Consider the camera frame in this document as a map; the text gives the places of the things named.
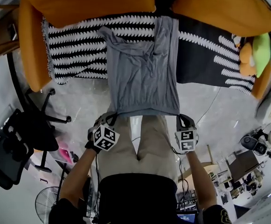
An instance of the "wooden chair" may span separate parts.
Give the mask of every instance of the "wooden chair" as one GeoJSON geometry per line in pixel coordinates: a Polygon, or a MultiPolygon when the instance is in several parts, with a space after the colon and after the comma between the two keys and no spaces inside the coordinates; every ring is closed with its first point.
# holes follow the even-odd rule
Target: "wooden chair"
{"type": "Polygon", "coordinates": [[[19,48],[18,37],[12,40],[9,32],[10,27],[13,27],[18,34],[18,8],[18,5],[0,5],[0,9],[7,10],[0,18],[0,56],[19,48]]]}
{"type": "MultiPolygon", "coordinates": [[[[215,164],[214,161],[213,161],[210,146],[207,145],[207,147],[208,147],[208,152],[209,152],[211,162],[202,162],[202,166],[204,167],[206,172],[209,174],[209,173],[213,172],[216,168],[218,168],[218,164],[215,164]]],[[[188,182],[188,190],[194,190],[195,189],[190,168],[183,172],[183,179],[186,179],[186,181],[188,182]]],[[[178,178],[178,191],[180,191],[181,187],[182,187],[182,178],[181,178],[181,175],[180,175],[179,178],[178,178]]]]}

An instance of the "black chair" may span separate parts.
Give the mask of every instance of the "black chair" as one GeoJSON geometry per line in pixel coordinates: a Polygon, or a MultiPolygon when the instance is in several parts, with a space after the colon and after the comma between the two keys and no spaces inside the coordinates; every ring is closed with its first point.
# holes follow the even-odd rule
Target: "black chair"
{"type": "Polygon", "coordinates": [[[54,137],[55,127],[50,122],[71,122],[70,116],[62,120],[45,114],[50,96],[56,93],[54,89],[49,91],[41,109],[38,109],[29,97],[33,92],[31,89],[23,95],[12,53],[7,54],[7,59],[23,112],[16,110],[0,130],[0,186],[4,189],[10,189],[13,184],[19,183],[24,165],[34,153],[34,149],[43,151],[41,164],[35,167],[44,172],[51,172],[45,167],[46,155],[48,151],[56,151],[58,144],[54,137]]]}

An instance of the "sofa cushion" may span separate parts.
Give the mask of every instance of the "sofa cushion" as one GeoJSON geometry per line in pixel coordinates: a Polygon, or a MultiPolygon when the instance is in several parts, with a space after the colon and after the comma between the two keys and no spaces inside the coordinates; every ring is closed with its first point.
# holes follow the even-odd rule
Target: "sofa cushion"
{"type": "Polygon", "coordinates": [[[154,0],[28,0],[57,28],[88,18],[128,12],[152,12],[154,0]]]}
{"type": "Polygon", "coordinates": [[[176,0],[172,9],[238,36],[271,31],[271,8],[264,0],[176,0]]]}

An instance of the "black and white blanket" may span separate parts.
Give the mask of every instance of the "black and white blanket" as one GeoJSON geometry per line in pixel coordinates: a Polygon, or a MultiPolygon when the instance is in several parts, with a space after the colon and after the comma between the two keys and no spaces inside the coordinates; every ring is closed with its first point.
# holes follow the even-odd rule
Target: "black and white blanket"
{"type": "MultiPolygon", "coordinates": [[[[88,19],[63,28],[42,22],[49,74],[57,84],[73,77],[107,79],[106,44],[96,32],[110,28],[129,42],[153,41],[153,13],[133,13],[88,19]]],[[[201,83],[250,94],[255,78],[239,72],[239,50],[232,34],[184,17],[179,19],[178,83],[201,83]]]]}

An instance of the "chair wheel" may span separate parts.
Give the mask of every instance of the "chair wheel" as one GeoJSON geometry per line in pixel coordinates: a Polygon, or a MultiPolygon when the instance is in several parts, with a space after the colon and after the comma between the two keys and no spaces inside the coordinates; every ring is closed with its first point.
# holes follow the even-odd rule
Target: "chair wheel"
{"type": "Polygon", "coordinates": [[[55,89],[50,89],[49,90],[49,94],[50,95],[55,95],[56,94],[56,90],[55,89]]]}

